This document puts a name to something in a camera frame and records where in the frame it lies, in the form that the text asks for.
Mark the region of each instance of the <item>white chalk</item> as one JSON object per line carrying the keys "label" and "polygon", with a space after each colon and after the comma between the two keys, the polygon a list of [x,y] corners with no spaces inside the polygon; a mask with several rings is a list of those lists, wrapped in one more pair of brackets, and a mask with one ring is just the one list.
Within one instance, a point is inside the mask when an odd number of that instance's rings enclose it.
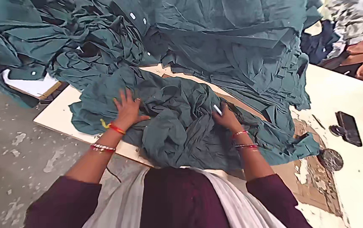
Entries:
{"label": "white chalk", "polygon": [[219,115],[221,115],[222,116],[222,112],[221,112],[221,110],[218,108],[218,106],[217,105],[214,105],[214,109],[219,113]]}

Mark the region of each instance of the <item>black wire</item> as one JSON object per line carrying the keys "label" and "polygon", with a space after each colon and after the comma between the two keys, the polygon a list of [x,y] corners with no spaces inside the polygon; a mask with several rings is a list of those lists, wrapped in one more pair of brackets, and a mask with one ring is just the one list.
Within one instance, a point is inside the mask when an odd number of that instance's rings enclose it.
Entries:
{"label": "black wire", "polygon": [[111,171],[108,169],[108,166],[106,166],[106,169],[107,169],[107,171],[108,171],[109,173],[111,173],[111,175],[115,176],[115,177],[117,178],[117,180],[118,180],[120,183],[122,183],[122,182],[121,182],[121,180],[118,178],[118,176],[117,176],[117,175],[115,175],[115,174],[113,174],[113,172],[111,172]]}

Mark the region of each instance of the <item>white scarf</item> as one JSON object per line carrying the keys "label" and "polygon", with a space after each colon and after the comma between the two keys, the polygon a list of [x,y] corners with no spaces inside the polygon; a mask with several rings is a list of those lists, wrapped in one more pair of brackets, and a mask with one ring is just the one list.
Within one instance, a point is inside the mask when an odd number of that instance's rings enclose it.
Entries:
{"label": "white scarf", "polygon": [[[229,181],[204,170],[204,174],[217,193],[231,228],[285,228],[285,226],[259,200],[242,193]],[[142,211],[143,180],[148,167],[129,177],[111,196],[98,205],[83,228],[139,228]]]}

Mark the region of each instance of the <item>concrete floor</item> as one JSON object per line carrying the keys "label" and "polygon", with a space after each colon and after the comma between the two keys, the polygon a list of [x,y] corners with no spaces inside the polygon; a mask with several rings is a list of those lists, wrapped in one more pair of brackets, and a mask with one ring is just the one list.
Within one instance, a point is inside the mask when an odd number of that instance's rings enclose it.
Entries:
{"label": "concrete floor", "polygon": [[[23,227],[31,202],[88,148],[86,143],[33,123],[43,108],[22,108],[0,93],[0,227]],[[140,165],[114,155],[109,168],[124,179]],[[100,201],[108,197],[119,181],[105,172],[102,183]]]}

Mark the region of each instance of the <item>woman's left hand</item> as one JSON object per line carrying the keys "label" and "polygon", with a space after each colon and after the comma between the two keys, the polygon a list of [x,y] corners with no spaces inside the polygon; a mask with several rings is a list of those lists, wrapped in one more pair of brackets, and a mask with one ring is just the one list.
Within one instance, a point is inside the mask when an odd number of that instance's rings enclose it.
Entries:
{"label": "woman's left hand", "polygon": [[131,91],[126,89],[126,96],[123,90],[119,91],[121,102],[114,98],[114,103],[118,109],[118,117],[114,125],[126,131],[133,124],[150,119],[149,116],[139,116],[140,99],[133,99]]}

